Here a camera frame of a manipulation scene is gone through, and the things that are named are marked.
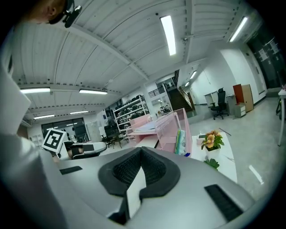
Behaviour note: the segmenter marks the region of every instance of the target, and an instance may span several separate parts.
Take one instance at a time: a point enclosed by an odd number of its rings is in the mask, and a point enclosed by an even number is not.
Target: metal shelving unit
[[[136,109],[136,110],[131,110],[130,112],[128,112],[128,113],[126,113],[126,114],[123,114],[123,115],[121,115],[121,116],[117,116],[119,111],[122,111],[122,110],[125,110],[125,109],[127,109],[127,108],[133,107],[133,106],[136,105],[136,104],[141,104],[142,107],[140,107],[140,108],[138,108],[138,109]],[[130,102],[130,103],[128,103],[128,104],[126,104],[126,105],[124,105],[124,106],[118,108],[117,110],[113,110],[113,114],[114,114],[114,116],[115,116],[115,122],[116,122],[116,124],[117,124],[118,130],[119,130],[120,132],[126,131],[126,129],[120,129],[119,127],[120,127],[121,125],[130,123],[130,121],[126,121],[126,122],[124,122],[124,123],[118,124],[118,119],[119,119],[119,118],[123,118],[123,117],[128,116],[128,115],[136,114],[137,111],[141,111],[141,110],[144,111],[144,114],[145,114],[145,115],[146,115],[146,111],[149,111],[148,108],[147,108],[147,104],[146,104],[145,100],[142,99],[141,97],[140,97],[139,99],[136,99],[136,100],[134,100],[134,101],[132,101],[132,102]]]

